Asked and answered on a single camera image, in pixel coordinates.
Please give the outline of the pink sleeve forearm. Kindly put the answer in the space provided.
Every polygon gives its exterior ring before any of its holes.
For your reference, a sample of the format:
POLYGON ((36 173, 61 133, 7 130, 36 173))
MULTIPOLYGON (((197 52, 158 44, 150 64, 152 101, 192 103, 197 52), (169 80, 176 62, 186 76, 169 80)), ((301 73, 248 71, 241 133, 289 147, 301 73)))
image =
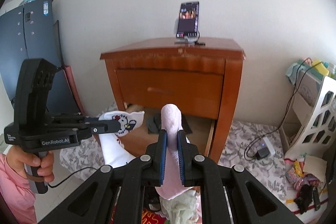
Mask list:
POLYGON ((37 223, 35 194, 25 176, 22 162, 1 153, 1 195, 19 223, 37 223))

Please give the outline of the person's left hand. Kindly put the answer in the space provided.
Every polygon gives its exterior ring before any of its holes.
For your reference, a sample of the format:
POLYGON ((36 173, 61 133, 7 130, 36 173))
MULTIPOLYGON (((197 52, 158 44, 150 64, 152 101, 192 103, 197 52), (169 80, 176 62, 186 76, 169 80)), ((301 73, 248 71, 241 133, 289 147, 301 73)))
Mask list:
POLYGON ((40 159, 32 153, 24 152, 21 147, 13 145, 6 155, 6 161, 9 167, 23 178, 27 178, 25 165, 37 167, 37 174, 42 176, 45 182, 53 182, 55 178, 53 173, 54 153, 52 151, 48 151, 47 155, 40 159))

